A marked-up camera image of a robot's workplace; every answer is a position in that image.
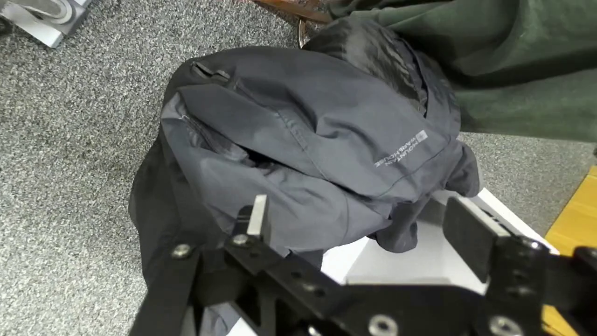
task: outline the metal bracket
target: metal bracket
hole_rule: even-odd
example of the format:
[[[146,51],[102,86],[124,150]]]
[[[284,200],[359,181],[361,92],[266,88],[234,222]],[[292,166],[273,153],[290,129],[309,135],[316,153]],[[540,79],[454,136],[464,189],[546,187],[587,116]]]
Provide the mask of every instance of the metal bracket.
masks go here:
[[[89,13],[92,0],[0,0],[0,17],[57,49]]]

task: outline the gray carpet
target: gray carpet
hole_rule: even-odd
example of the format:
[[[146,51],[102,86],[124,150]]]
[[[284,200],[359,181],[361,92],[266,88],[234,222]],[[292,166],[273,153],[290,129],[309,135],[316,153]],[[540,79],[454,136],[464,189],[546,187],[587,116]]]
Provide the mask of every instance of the gray carpet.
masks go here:
[[[105,0],[59,51],[0,41],[0,334],[126,334],[146,284],[128,194],[187,58],[290,45],[249,0]],[[546,230],[592,148],[467,136],[488,185]]]

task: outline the logo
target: logo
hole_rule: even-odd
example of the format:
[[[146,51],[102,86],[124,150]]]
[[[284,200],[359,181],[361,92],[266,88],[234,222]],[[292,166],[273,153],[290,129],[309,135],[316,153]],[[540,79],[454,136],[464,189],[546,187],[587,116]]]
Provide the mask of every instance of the logo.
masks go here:
[[[421,146],[423,142],[426,142],[430,136],[426,131],[417,133],[415,138],[411,138],[408,144],[404,144],[396,153],[393,153],[391,157],[385,157],[382,161],[376,163],[376,166],[393,166],[396,163],[402,163],[411,151],[415,151],[417,146]]]

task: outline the bolt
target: bolt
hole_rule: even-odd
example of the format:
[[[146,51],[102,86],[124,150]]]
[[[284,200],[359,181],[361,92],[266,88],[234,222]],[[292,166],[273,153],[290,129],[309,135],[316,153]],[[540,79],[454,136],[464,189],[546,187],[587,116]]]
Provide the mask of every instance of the bolt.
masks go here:
[[[495,336],[525,336],[520,323],[506,316],[495,316],[490,319],[490,331]]]
[[[534,241],[534,239],[523,239],[523,245],[533,248],[533,250],[542,250],[540,241]]]
[[[243,245],[249,243],[249,237],[247,237],[247,235],[236,235],[236,237],[232,239],[232,243],[243,247]]]
[[[326,295],[326,290],[316,286],[316,284],[303,282],[303,290],[314,293],[316,297],[324,297]]]
[[[378,314],[370,319],[372,336],[398,336],[400,327],[391,316]]]
[[[536,291],[529,286],[514,286],[506,290],[512,297],[529,297],[534,295]]]
[[[173,250],[173,258],[184,260],[184,258],[187,258],[191,252],[193,252],[193,247],[191,247],[191,245],[178,245],[178,247]]]
[[[311,325],[309,332],[311,332],[311,336],[322,336],[322,332],[312,325]]]

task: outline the screw hole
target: screw hole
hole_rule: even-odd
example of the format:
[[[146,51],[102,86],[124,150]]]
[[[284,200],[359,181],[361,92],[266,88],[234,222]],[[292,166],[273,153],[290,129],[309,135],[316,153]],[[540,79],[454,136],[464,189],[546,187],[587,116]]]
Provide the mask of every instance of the screw hole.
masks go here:
[[[514,276],[516,276],[516,282],[520,282],[520,284],[529,282],[529,276],[523,271],[514,271]]]
[[[387,332],[391,329],[391,325],[387,321],[380,321],[378,329]]]
[[[506,316],[495,316],[490,319],[490,331],[495,336],[525,336],[521,325]]]
[[[324,297],[324,295],[326,295],[326,291],[324,291],[322,288],[318,288],[314,293],[316,293],[318,297]]]

